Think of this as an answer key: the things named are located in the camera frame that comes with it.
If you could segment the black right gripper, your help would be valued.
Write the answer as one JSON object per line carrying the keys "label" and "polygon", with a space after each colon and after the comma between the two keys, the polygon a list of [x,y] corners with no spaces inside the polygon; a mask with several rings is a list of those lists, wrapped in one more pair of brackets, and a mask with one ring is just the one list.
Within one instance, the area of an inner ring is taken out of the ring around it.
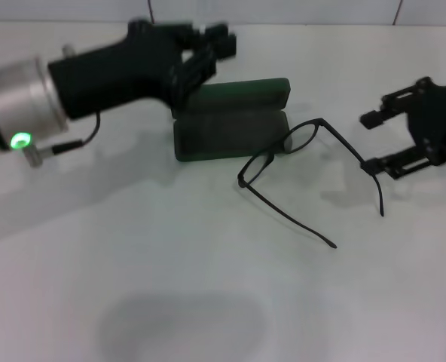
{"label": "black right gripper", "polygon": [[362,162],[361,168],[369,175],[387,173],[400,179],[446,163],[446,85],[439,86],[429,77],[419,79],[409,87],[383,95],[379,109],[361,115],[359,121],[366,129],[373,129],[402,113],[407,115],[415,146]]}

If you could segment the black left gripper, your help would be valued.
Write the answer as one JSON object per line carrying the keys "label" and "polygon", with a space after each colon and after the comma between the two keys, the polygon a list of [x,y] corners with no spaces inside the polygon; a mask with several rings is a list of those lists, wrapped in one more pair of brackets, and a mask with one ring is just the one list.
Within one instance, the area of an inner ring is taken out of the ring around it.
{"label": "black left gripper", "polygon": [[[182,50],[193,54],[182,62]],[[48,71],[71,120],[143,98],[180,109],[216,74],[216,63],[235,57],[237,37],[225,23],[131,20],[113,44],[52,61]]]}

